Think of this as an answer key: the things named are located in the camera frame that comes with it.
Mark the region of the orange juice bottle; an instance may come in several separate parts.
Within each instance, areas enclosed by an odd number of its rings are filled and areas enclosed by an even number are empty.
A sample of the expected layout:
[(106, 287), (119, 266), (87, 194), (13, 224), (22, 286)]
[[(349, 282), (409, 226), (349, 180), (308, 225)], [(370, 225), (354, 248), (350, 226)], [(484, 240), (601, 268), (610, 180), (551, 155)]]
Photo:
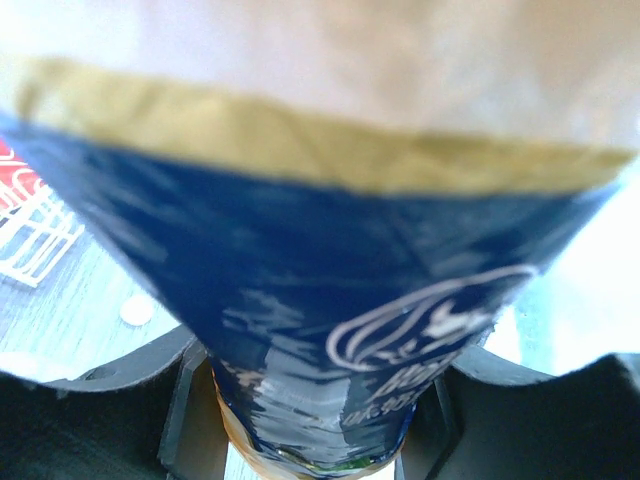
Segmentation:
[(257, 471), (357, 478), (638, 157), (639, 5), (5, 1), (1, 132)]

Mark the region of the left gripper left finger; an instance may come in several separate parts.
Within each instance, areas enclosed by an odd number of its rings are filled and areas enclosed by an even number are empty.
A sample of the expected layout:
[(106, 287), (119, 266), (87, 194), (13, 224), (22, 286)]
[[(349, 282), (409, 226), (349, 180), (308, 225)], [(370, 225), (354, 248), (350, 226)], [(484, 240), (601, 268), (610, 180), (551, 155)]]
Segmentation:
[(228, 439), (184, 327), (77, 380), (1, 376), (4, 479), (221, 479)]

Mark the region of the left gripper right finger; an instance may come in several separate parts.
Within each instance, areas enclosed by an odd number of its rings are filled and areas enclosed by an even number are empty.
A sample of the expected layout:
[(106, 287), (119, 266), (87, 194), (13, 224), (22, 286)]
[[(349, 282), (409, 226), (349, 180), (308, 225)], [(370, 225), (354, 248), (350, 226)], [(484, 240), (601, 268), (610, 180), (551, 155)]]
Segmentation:
[(480, 347), (422, 395), (398, 479), (636, 479), (639, 357), (553, 377)]

